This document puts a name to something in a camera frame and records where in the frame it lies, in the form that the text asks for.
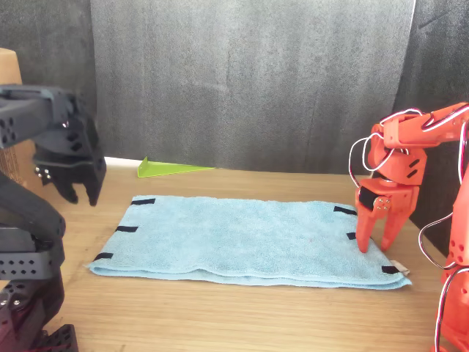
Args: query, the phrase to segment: white cable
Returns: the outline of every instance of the white cable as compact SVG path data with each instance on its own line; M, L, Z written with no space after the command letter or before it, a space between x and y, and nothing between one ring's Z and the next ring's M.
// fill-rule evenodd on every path
M464 122L461 126L461 135L459 137L459 155L458 155L458 158L457 158L457 175L459 176L459 183L462 184L462 157L464 155L464 146L465 146L465 143L466 143L466 138L465 138L465 134L466 134L466 125L467 125L467 122Z
M357 188L360 188L360 184L358 183L357 179L355 178L355 176L354 176L353 173L352 173L352 165L351 165L351 162L352 162L352 151L353 151L354 146L356 146L357 143L362 142L362 141L365 141L365 140L367 140L367 139L368 139L368 137L360 138L358 141L356 141L354 144L352 144L352 147L350 148L350 153L349 153L349 174L350 174L350 178L352 178L352 181L353 181L353 183L355 184L355 186L356 186Z
M365 162L365 154L366 154L366 144L368 143L368 141L369 141L371 138L373 138L373 136L378 136L378 137L380 137L381 139L384 139L384 137L381 136L381 134L378 133L378 132L374 132L374 133L370 134L370 136L366 139L365 144L363 145L363 152L361 153L361 162L362 162L362 164L363 164L363 167L364 167L365 169L367 169L368 171L376 171L376 170L378 170L380 167L382 167L382 166L386 163L386 161L389 160L389 158L391 157L391 155L392 155L393 152L394 152L394 149L391 149L391 151L387 154L387 156L383 159L383 161L380 162L380 164L379 164L378 166L376 166L374 169L370 169L370 168L366 165L366 162Z
M397 113L395 114L392 114L388 117L385 117L384 119L382 119L380 121L380 125L383 126L383 123L388 121L389 119L392 119L393 117L397 116L397 115L402 115L402 114L405 114L407 112L416 112L417 114L419 114L420 116L422 115L422 111L420 111L419 109L416 109L416 108L410 108L410 109L407 109L407 110L403 110L403 111L398 111Z
M423 234L424 234L424 231L426 229L428 229L429 227L432 227L433 225L436 225L436 224L439 224L443 221L445 221L446 219L449 219L453 216L453 213L450 213L448 214L447 216L445 216L444 218L441 218L441 219L438 219L434 222L431 222L429 223L428 225L425 225L424 227L422 227L422 230L420 230L420 232L418 233L418 246L420 247L420 250L422 251L422 253L424 254L424 256L430 261L432 262L433 265L436 265L438 268L440 269L443 269L443 270L448 270L448 269L451 269L454 267L454 264L456 264L455 262L452 262L450 265L447 265L447 266L441 266L440 264L438 264L431 256L430 254L428 254L428 252L426 251L425 247L424 247L424 242L423 242Z
M444 125L445 123L451 121L452 119L454 119L455 117L458 117L460 114L466 112L469 110L469 106L466 106L458 111L455 111L454 113L448 115L447 117L445 117L444 119L441 119L439 122L437 122L435 125L433 125L432 127L429 127L429 128L425 128L423 127L422 128L422 131L423 132L428 132L428 131L432 131L438 127L440 127L441 125Z

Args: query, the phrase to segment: green plastic piece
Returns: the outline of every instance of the green plastic piece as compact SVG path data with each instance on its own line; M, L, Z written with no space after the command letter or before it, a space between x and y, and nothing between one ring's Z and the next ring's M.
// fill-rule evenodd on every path
M148 161L148 157L141 162L139 166L139 177L152 177L171 174L180 174L182 172L211 170L215 167L193 166L183 164L160 163L159 161Z

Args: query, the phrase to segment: table surface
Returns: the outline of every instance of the table surface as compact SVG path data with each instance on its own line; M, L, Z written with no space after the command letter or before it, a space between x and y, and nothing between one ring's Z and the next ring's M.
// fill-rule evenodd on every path
M388 250L410 269L398 290L249 287L212 282L97 276L92 262L135 195L162 194L353 204L346 175L214 169L138 179L135 168L108 168L96 208L51 186L45 198L67 222L62 266L65 301L49 331L75 325L81 352L145 351L429 351L440 272L417 244L410 222ZM379 242L383 223L373 238ZM439 261L444 258L431 253Z

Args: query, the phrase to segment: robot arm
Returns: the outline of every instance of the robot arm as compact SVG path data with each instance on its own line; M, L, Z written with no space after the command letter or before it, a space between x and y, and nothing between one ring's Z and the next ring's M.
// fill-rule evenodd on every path
M427 225L419 234L422 252L435 265L445 269L432 351L445 351L439 346L440 334L461 351L469 351L469 177L462 177L468 121L467 103L459 103L430 114L409 109L381 120L373 126L372 136L369 137L371 150L368 154L369 164L378 172L375 178L362 180L355 193L358 209L356 238L359 249L366 252L374 222L387 217L381 243L381 248L386 250L416 208L426 163L424 148L460 140L458 170L461 188L453 213ZM427 227L451 216L449 256L443 267L426 253L421 235Z
M424 177L424 148L460 139L469 120L469 105L459 103L422 114L395 114L373 126L368 162L375 178L361 181L355 194L358 208L358 246L368 249L377 219L387 217L381 243L386 250L416 208Z
M96 205L106 173L95 124L83 103L61 89L0 86L0 148L32 139L43 185L77 203L73 183ZM43 326L64 299L60 265L65 221L45 200L0 173L0 351L62 346L78 351L73 326L51 336Z

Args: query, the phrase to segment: blue towel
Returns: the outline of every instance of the blue towel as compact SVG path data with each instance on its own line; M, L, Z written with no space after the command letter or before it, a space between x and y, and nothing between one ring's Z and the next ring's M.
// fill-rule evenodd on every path
M89 268L240 285L410 284L373 241L358 250L356 224L353 207L328 202L137 196Z

